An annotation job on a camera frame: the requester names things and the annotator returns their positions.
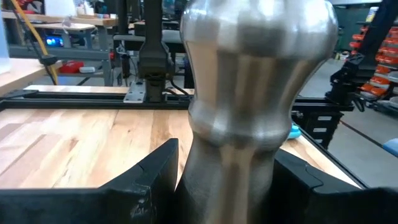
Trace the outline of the grey metal workbench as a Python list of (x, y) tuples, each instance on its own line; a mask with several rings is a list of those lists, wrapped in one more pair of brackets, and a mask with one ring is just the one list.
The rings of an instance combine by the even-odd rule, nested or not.
[[(108, 42), (108, 28), (114, 27), (114, 24), (105, 24), (101, 19), (98, 24), (71, 23), (69, 26), (62, 22), (34, 24), (36, 29), (51, 29), (56, 34), (62, 36), (63, 47), (47, 47), (47, 52), (56, 56), (58, 59), (66, 60), (82, 60), (82, 61), (99, 61), (102, 64), (102, 70), (99, 74), (91, 77), (103, 77), (105, 86), (113, 86), (113, 75), (111, 73), (111, 59)], [(99, 48), (94, 49), (92, 46), (91, 32), (98, 34)], [(70, 35), (81, 34), (86, 40), (85, 48), (75, 48), (71, 44)]]

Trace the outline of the silver table lamp base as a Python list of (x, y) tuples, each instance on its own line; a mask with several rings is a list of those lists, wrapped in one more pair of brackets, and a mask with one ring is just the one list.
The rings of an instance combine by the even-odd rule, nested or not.
[(180, 35), (195, 79), (193, 142), (176, 189), (176, 224), (266, 222), (292, 105), (330, 58), (337, 32), (327, 0), (187, 4)]

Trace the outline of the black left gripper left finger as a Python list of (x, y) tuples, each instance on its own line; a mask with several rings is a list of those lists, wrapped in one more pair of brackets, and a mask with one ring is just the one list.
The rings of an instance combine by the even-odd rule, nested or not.
[(0, 224), (157, 224), (177, 181), (178, 139), (171, 138), (97, 188), (0, 190)]

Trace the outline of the black aluminium table frame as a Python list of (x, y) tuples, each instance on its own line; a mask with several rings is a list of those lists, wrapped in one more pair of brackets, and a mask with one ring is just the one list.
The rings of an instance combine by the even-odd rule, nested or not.
[[(322, 98), (302, 98), (299, 89), (309, 77), (309, 58), (327, 51), (326, 29), (316, 25), (313, 37), (299, 37), (299, 23), (324, 19), (319, 4), (310, 0), (292, 0), (292, 9), (285, 10), (288, 30), (272, 28), (261, 31), (254, 26), (239, 29), (233, 48), (264, 52), (265, 59), (249, 66), (249, 73), (241, 81), (248, 89), (240, 94), (243, 103), (267, 106), (274, 110), (270, 126), (281, 123), (288, 111), (292, 122), (319, 146), (327, 147), (345, 111), (364, 109), (364, 97), (359, 88), (364, 77), (358, 75), (361, 62), (369, 52), (376, 51), (398, 17), (398, 0), (382, 0), (373, 21), (364, 35), (363, 43), (350, 55), (342, 68), (331, 78), (331, 90)], [(132, 101), (119, 93), (66, 93), (16, 90), (0, 98), (4, 109), (110, 109), (110, 110), (189, 110), (195, 95), (174, 86), (162, 92), (164, 101), (146, 103), (145, 95)]]

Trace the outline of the blue floor object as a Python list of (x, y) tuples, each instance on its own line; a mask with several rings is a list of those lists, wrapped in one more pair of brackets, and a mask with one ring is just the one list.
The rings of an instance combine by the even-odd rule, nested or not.
[(398, 138), (390, 139), (386, 141), (382, 148), (388, 153), (398, 158)]

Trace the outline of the blue lit screen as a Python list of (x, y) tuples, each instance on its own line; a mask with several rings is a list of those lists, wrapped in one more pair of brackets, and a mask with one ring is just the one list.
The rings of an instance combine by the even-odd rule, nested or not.
[(61, 36), (47, 35), (45, 37), (45, 43), (50, 47), (63, 47), (64, 41)]

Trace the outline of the orange bin shelf rack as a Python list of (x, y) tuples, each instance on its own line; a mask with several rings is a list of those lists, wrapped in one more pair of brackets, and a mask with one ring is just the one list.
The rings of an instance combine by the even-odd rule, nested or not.
[(374, 56), (374, 75), (359, 89), (368, 97), (398, 96), (398, 24), (393, 24)]

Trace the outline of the light wooden desk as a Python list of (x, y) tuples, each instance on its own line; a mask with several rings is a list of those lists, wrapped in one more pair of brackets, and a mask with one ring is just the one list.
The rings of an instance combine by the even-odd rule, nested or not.
[(24, 88), (46, 74), (44, 66), (31, 58), (11, 58), (11, 69), (0, 74), (0, 97), (10, 91)]

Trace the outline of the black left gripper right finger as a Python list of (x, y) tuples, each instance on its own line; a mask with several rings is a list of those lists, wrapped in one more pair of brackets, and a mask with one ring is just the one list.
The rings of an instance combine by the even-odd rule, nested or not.
[(398, 189), (359, 189), (283, 150), (270, 196), (271, 224), (398, 224)]

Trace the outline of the red box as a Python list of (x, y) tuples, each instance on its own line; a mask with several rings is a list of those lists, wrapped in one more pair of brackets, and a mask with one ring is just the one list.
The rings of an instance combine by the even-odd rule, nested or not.
[(79, 73), (80, 68), (84, 66), (84, 62), (72, 60), (64, 63), (60, 68), (60, 73)]

